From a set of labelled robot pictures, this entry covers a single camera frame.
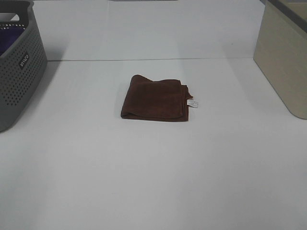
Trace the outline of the purple towel in basket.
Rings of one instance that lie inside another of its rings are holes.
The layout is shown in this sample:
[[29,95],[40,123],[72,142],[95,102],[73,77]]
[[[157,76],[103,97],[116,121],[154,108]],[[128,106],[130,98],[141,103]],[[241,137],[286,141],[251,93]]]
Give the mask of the purple towel in basket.
[[24,28],[8,27],[0,31],[0,54],[5,51],[19,38],[24,32]]

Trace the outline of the beige storage bin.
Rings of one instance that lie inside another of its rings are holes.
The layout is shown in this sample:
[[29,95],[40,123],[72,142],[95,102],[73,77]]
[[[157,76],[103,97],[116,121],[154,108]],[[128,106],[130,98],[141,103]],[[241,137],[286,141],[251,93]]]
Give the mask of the beige storage bin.
[[253,56],[288,111],[307,117],[307,2],[266,1]]

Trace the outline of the grey perforated laundry basket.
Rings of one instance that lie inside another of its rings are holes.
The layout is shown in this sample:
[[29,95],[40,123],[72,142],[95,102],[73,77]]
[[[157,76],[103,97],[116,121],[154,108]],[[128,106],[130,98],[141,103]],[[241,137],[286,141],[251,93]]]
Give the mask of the grey perforated laundry basket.
[[47,66],[46,52],[32,0],[2,0],[0,11],[14,13],[17,21],[2,21],[0,30],[24,28],[19,38],[0,55],[0,130],[14,125],[36,91]]

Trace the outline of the brown towel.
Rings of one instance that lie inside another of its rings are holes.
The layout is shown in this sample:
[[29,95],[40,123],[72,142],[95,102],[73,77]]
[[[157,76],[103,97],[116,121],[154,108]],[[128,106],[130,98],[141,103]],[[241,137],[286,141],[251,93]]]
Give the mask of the brown towel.
[[193,99],[187,85],[174,79],[153,81],[134,75],[120,112],[123,119],[186,122],[188,100]]

